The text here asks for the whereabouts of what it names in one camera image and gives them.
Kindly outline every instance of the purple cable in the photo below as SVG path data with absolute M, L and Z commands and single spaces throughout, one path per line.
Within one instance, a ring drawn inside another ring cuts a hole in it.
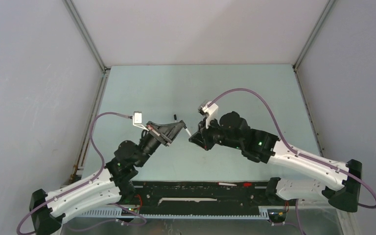
M 301 235 L 304 235 L 305 233 L 304 233 L 304 230 L 302 229 L 301 218 L 299 217 L 298 203 L 299 203 L 299 199 L 296 199 L 296 204 L 295 204 L 296 219 L 298 220 L 298 229 L 299 231 L 301 231 Z
M 275 127 L 276 127 L 276 130 L 278 131 L 279 133 L 279 136 L 281 138 L 281 140 L 284 142 L 284 144 L 286 145 L 286 147 L 294 154 L 297 154 L 298 151 L 296 151 L 295 149 L 293 149 L 286 141 L 286 138 L 284 137 L 283 133 L 281 132 L 280 130 L 280 127 L 279 127 L 279 124 L 278 122 L 276 121 L 276 118 L 275 118 L 275 115 L 273 114 L 272 110 L 270 109 L 269 105 L 267 104 L 267 102 L 263 99 L 263 97 L 261 97 L 259 94 L 257 94 L 256 92 L 250 90 L 250 89 L 247 89 L 247 88 L 236 88 L 236 89 L 231 89 L 231 90 L 228 90 L 224 93 L 222 93 L 221 95 L 219 95 L 217 98 L 215 98 L 213 101 L 211 101 L 211 103 L 207 106 L 211 106 L 213 105 L 216 101 L 218 101 L 221 97 L 225 96 L 226 94 L 228 93 L 231 93 L 231 92 L 239 92 L 239 91 L 243 91 L 243 92 L 249 92 L 253 95 L 255 95 L 257 98 L 260 99 L 261 102 L 263 102 L 264 106 L 266 106 L 266 109 L 267 111 L 269 111 L 269 114 L 270 116 L 272 117 L 272 120 L 275 124 Z M 347 172 L 347 171 L 344 171 L 344 170 L 341 170 L 341 169 L 338 169 L 336 166 L 334 165 L 331 165 L 329 163 L 325 163 L 321 160 L 318 160 L 316 158 L 313 158 L 311 156 L 308 156 L 306 154 L 303 154 L 303 153 L 300 153 L 298 156 L 300 157 L 303 157 L 305 159 L 308 159 L 308 160 L 311 160 L 313 162 L 316 162 L 316 163 L 319 163 L 321 165 L 324 165 L 324 166 L 327 166 L 331 169 L 334 169 L 336 171 L 339 171 L 339 172 L 342 172 L 344 174 L 346 174 L 347 176 L 353 178 L 354 180 L 356 180 L 358 183 L 362 184 L 370 193 L 371 195 L 374 197 L 374 200 L 376 201 L 376 193 L 373 191 L 373 189 L 367 184 L 365 183 L 363 180 L 359 179 L 358 177 L 354 176 L 353 174 Z M 370 205 L 365 205 L 365 204 L 361 204 L 361 203 L 358 203 L 359 206 L 361 207 L 365 207 L 365 208 L 369 208 L 369 209 L 375 209 L 376 208 L 376 204 L 374 206 L 370 206 Z M 298 219 L 298 226 L 299 226 L 299 230 L 301 230 L 301 234 L 303 234 L 302 232 L 302 229 L 301 229 L 301 224 L 300 224 L 300 220 L 299 220 L 299 212 L 298 212 L 298 200 L 296 201 L 296 216 L 297 216 L 297 219 Z
M 119 220 L 119 221 L 120 221 L 120 224 L 123 223 L 123 224 L 125 224 L 125 225 L 132 225 L 132 226 L 142 226 L 142 225 L 145 225 L 145 224 L 146 224 L 146 222 L 147 222 L 146 219 L 145 219 L 143 216 L 141 216 L 140 214 L 135 213 L 135 212 L 133 212 L 133 211 L 130 211 L 130 210 L 128 210 L 128 209 L 122 207 L 121 205 L 119 205 L 119 204 L 117 204 L 117 203 L 111 203 L 111 205 L 115 205 L 115 206 L 121 208 L 122 210 L 124 210 L 124 211 L 126 211 L 126 212 L 129 212 L 129 213 L 131 213 L 131 214 L 133 214 L 133 215 L 135 215 L 135 216 L 137 216 L 137 217 L 139 217 L 139 218 L 141 218 L 141 219 L 143 220 L 143 223 L 139 223 L 139 224 L 128 223 L 128 222 L 125 222 L 125 221 L 121 221 L 121 220 Z M 97 226 L 99 226 L 99 225 L 102 225 L 102 224 L 104 224 L 104 223 L 107 223 L 107 222 L 116 222 L 116 220 L 117 220 L 117 219 L 107 219 L 107 220 L 103 220 L 103 221 L 101 221 L 101 222 L 99 222 L 99 223 L 97 223 L 97 224 L 95 224 L 95 225 L 92 225 L 92 226 L 90 226 L 90 227 L 88 227 L 88 228 L 85 228 L 85 229 L 73 229 L 73 228 L 71 228 L 71 227 L 70 227 L 69 225 L 67 225 L 67 224 L 65 224 L 64 226 L 66 226 L 69 230 L 71 230 L 71 231 L 73 231 L 73 232 L 84 232 L 84 231 L 88 231 L 88 230 L 90 230 L 90 229 L 93 229 L 93 228 L 95 228 L 95 227 L 97 227 Z
M 104 168 L 104 158 L 103 158 L 103 155 L 100 153 L 100 151 L 98 150 L 98 148 L 96 147 L 96 145 L 95 145 L 95 143 L 94 143 L 94 141 L 93 141 L 93 129 L 94 129 L 94 125 L 95 125 L 97 119 L 99 119 L 100 117 L 102 117 L 102 116 L 104 116 L 104 115 L 116 115 L 116 116 L 119 116 L 119 117 L 122 117 L 122 118 L 128 118 L 128 119 L 131 119 L 131 118 L 132 118 L 132 116 L 129 116 L 129 115 L 123 115 L 123 114 L 114 113 L 114 112 L 105 112 L 105 113 L 102 113 L 102 114 L 97 115 L 97 116 L 94 118 L 94 120 L 92 121 L 92 123 L 91 123 L 91 125 L 90 125 L 90 142 L 92 143 L 92 146 L 93 146 L 93 148 L 96 150 L 97 154 L 100 156 L 100 159 L 101 159 L 101 167 L 100 167 L 100 170 L 96 173 L 96 175 L 90 179 L 90 181 L 95 180 L 95 179 L 101 174 L 101 172 L 103 171 L 103 168 Z M 65 191 L 65 192 L 63 192 L 63 193 L 60 193 L 59 195 L 57 195 L 57 197 L 60 198 L 60 197 L 66 195 L 66 194 L 68 194 L 68 193 L 70 193 L 70 192 L 72 192 L 72 191 L 75 191 L 75 190 L 77 190 L 77 189 L 79 189 L 79 188 L 81 188 L 81 187 L 83 187 L 83 186 L 85 186 L 85 185 L 87 185 L 87 184 L 88 184 L 87 181 L 86 181 L 86 182 L 83 182 L 83 183 L 80 184 L 80 185 L 77 185 L 77 186 L 75 186 L 75 187 L 73 187 L 73 188 L 71 188 L 71 189 L 69 189 L 69 190 L 67 190 L 67 191 Z M 32 209 L 32 210 L 31 210 L 26 216 L 24 216 L 24 217 L 22 218 L 22 220 L 20 221 L 20 223 L 18 224 L 18 226 L 17 226 L 17 234 L 18 234 L 18 235 L 31 235 L 31 234 L 34 234 L 35 231 L 28 232 L 28 233 L 22 233 L 22 232 L 21 232 L 21 226 L 22 226 L 22 224 L 24 224 L 24 222 L 25 222 L 25 221 L 26 221 L 26 220 L 27 220 L 27 219 L 28 219 L 28 218 L 29 218 L 34 212 L 36 212 L 36 211 L 39 210 L 40 208 L 46 206 L 48 203 L 54 201 L 54 199 L 55 199 L 55 198 L 51 198 L 51 199 L 49 199 L 48 201 L 43 202 L 42 204 L 40 204 L 40 205 L 37 206 L 36 208 Z
M 270 223 L 270 224 L 273 224 L 273 226 L 291 225 L 291 226 L 293 226 L 293 227 L 295 227 L 295 228 L 297 228 L 297 229 L 300 230 L 299 226 L 296 225 L 296 224 L 294 224 L 294 223 L 289 223 L 289 222 L 285 222 L 284 224 L 283 224 L 283 223 L 273 223 L 273 222 L 270 221 L 270 220 L 269 220 L 269 223 Z

